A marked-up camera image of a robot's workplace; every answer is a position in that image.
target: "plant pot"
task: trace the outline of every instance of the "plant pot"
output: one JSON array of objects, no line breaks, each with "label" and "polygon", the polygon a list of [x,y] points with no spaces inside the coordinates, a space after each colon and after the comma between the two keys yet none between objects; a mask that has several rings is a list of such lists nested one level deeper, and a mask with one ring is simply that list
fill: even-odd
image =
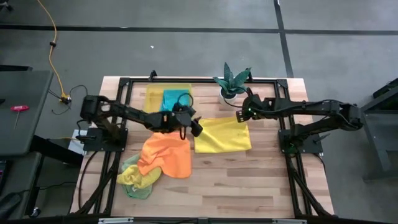
[{"label": "plant pot", "polygon": [[225,101],[227,101],[229,104],[234,104],[235,100],[236,100],[236,94],[234,94],[233,96],[230,95],[223,95],[221,92],[224,93],[224,91],[222,91],[223,89],[220,88],[220,92],[218,93],[218,101],[224,105],[224,106],[230,106],[227,103],[225,103]]}]

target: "potted plant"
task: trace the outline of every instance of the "potted plant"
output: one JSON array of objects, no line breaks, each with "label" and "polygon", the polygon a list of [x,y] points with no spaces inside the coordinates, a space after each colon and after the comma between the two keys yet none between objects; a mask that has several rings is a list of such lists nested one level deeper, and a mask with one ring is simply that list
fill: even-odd
[{"label": "potted plant", "polygon": [[231,69],[227,63],[224,64],[224,80],[218,77],[213,77],[214,80],[220,85],[220,93],[218,100],[222,105],[233,104],[237,94],[242,94],[246,91],[246,87],[243,83],[248,79],[250,69],[247,68],[245,71],[239,73],[235,78]]}]

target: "succulent plant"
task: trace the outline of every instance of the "succulent plant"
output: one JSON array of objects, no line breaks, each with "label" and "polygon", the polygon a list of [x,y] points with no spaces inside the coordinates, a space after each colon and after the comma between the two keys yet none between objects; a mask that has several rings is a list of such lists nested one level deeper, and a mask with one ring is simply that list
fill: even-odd
[{"label": "succulent plant", "polygon": [[236,94],[242,94],[245,92],[246,87],[243,83],[248,79],[250,69],[251,68],[245,69],[234,78],[234,74],[231,72],[228,64],[225,63],[224,80],[219,79],[218,77],[213,78],[222,87],[225,94],[234,97]]}]

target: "teal cloth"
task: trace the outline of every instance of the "teal cloth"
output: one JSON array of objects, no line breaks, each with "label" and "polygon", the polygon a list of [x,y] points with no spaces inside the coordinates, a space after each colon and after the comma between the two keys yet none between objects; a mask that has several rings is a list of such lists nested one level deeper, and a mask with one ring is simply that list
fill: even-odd
[{"label": "teal cloth", "polygon": [[[122,172],[125,171],[129,166],[136,165],[137,161],[139,160],[139,156],[140,154],[138,153],[137,155],[126,159],[122,164]],[[133,185],[122,184],[122,188],[124,193],[132,198],[146,199],[150,195],[150,193],[152,193],[152,184],[143,189],[137,189]]]},{"label": "teal cloth", "polygon": [[[184,94],[189,93],[189,90],[164,90],[162,106],[160,106],[161,111],[171,111],[174,104],[177,102],[178,98]],[[181,105],[190,105],[189,95],[183,95],[180,98]]]}]

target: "green cloth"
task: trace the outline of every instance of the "green cloth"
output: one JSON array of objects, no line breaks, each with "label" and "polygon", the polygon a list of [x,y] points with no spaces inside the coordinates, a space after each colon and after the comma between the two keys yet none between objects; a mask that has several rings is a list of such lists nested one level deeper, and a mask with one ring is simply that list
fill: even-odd
[{"label": "green cloth", "polygon": [[[125,171],[129,166],[136,165],[137,161],[139,160],[139,155],[140,154],[138,153],[137,155],[125,160],[122,164],[122,172]],[[124,193],[132,198],[146,199],[150,193],[152,193],[152,184],[143,189],[137,189],[133,185],[122,184],[122,188]]]}]

